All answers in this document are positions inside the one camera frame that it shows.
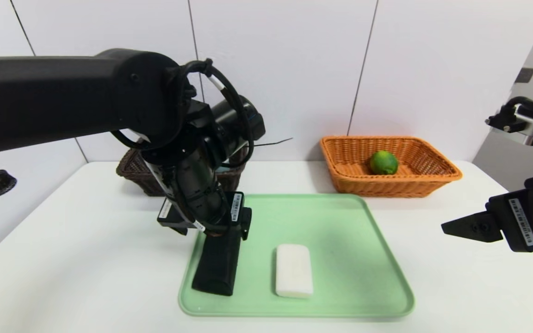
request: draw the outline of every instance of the white table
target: white table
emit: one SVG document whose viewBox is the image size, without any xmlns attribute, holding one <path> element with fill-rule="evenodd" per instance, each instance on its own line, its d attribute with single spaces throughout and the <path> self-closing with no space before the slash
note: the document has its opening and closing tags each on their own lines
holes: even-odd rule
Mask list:
<svg viewBox="0 0 533 333">
<path fill-rule="evenodd" d="M 184 314 L 177 295 L 196 233 L 160 227 L 162 199 L 116 165 L 81 168 L 0 244 L 0 332 L 533 332 L 533 253 L 440 228 L 505 192 L 468 162 L 427 198 L 366 199 L 416 297 L 392 321 Z M 250 162 L 239 189 L 334 192 L 323 162 Z"/>
</svg>

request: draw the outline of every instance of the orange wicker basket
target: orange wicker basket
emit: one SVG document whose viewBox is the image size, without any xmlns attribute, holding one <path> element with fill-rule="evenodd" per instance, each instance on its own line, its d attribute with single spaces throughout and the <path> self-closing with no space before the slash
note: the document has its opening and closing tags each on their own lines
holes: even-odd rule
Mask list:
<svg viewBox="0 0 533 333">
<path fill-rule="evenodd" d="M 425 197 L 462 173 L 429 143 L 410 136 L 327 136 L 320 146 L 336 190 L 364 197 Z M 374 175 L 370 158 L 387 150 L 398 159 L 394 175 Z"/>
</svg>

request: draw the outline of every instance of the wall outlet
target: wall outlet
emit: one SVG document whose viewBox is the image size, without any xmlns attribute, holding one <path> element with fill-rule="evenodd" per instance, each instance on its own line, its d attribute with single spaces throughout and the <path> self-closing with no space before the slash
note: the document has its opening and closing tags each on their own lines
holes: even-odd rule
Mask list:
<svg viewBox="0 0 533 333">
<path fill-rule="evenodd" d="M 528 83 L 533 76 L 533 68 L 524 67 L 520 70 L 518 77 L 515 79 L 516 83 Z"/>
</svg>

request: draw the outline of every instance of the white soap bar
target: white soap bar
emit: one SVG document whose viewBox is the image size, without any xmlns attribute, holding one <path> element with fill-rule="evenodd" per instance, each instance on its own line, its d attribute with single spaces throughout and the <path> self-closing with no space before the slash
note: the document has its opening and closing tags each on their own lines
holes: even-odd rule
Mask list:
<svg viewBox="0 0 533 333">
<path fill-rule="evenodd" d="M 276 279 L 275 291 L 279 296 L 306 298 L 313 294 L 309 250 L 303 245 L 279 245 Z"/>
</svg>

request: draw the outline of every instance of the cylindrical motor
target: cylindrical motor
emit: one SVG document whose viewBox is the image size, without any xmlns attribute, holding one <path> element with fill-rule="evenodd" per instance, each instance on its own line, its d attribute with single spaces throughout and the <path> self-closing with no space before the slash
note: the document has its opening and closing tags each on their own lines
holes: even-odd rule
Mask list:
<svg viewBox="0 0 533 333">
<path fill-rule="evenodd" d="M 175 142 L 142 152 L 148 167 L 172 204 L 189 222 L 225 230 L 229 205 L 199 130 L 185 126 Z"/>
</svg>

